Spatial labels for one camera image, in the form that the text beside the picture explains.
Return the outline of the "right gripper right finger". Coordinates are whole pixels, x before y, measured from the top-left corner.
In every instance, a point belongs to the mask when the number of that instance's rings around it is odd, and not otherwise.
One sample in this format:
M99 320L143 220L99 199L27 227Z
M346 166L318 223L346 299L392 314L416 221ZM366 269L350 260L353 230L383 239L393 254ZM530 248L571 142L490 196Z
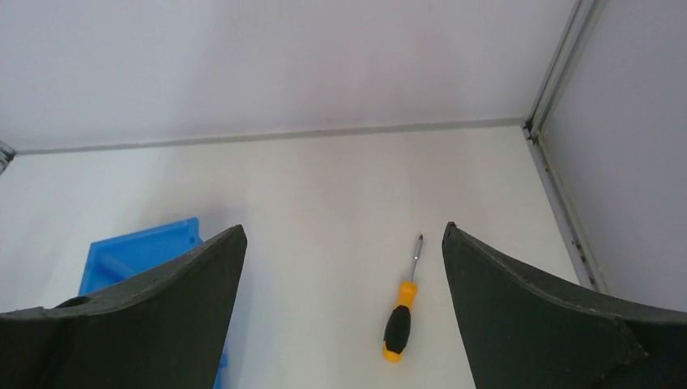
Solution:
M573 284L454 223L442 254L476 387L685 387L684 312Z

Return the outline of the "orange black screwdriver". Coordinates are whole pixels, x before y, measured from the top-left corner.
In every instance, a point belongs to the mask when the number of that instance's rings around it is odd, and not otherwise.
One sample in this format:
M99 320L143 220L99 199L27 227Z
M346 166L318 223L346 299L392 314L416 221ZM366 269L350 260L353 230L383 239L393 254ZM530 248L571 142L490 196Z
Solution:
M414 275L423 245L424 235L421 233L416 240L408 278L400 283L395 307L386 322L382 339L382 356L390 363L399 363L408 345L412 328L412 307L418 290Z

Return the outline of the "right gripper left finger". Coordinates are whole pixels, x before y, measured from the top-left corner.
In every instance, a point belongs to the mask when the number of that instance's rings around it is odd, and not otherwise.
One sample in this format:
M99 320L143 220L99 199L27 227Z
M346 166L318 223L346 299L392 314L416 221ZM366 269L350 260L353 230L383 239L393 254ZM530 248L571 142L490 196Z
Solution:
M2 313L2 387L212 387L247 246L235 225L94 293Z

